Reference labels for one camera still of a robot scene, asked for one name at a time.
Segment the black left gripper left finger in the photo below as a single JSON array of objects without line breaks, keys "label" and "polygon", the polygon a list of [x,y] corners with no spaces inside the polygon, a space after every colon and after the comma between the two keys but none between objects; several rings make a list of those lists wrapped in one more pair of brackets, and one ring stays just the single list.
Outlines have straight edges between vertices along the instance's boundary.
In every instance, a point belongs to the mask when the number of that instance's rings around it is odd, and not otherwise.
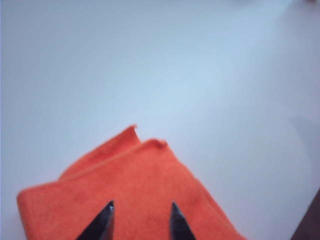
[{"label": "black left gripper left finger", "polygon": [[78,240],[112,240],[114,236],[115,207],[111,200],[78,236]]}]

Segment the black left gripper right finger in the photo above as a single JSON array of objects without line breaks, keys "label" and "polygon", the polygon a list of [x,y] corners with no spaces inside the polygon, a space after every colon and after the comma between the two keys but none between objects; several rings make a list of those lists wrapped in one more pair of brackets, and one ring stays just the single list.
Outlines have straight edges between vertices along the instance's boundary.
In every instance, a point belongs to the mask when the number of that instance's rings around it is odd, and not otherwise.
[{"label": "black left gripper right finger", "polygon": [[169,235],[171,240],[196,240],[185,216],[174,201],[170,210]]}]

